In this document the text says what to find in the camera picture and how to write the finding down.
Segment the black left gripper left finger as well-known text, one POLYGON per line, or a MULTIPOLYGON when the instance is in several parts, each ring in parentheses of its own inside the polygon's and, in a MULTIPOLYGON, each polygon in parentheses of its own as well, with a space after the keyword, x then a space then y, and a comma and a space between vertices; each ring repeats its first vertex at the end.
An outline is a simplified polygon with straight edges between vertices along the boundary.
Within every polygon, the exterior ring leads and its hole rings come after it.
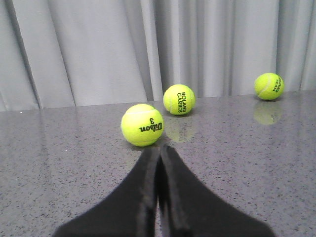
POLYGON ((159 150, 146 148, 125 179, 99 204, 60 226, 56 237, 153 237, 159 150))

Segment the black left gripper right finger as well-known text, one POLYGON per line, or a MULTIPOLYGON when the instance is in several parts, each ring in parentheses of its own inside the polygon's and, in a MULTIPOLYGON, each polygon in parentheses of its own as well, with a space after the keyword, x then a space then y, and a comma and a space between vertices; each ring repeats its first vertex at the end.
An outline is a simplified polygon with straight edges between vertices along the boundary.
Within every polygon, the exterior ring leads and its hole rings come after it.
POLYGON ((158 197, 165 237, 273 237, 265 223, 209 190, 168 145, 160 149, 158 197))

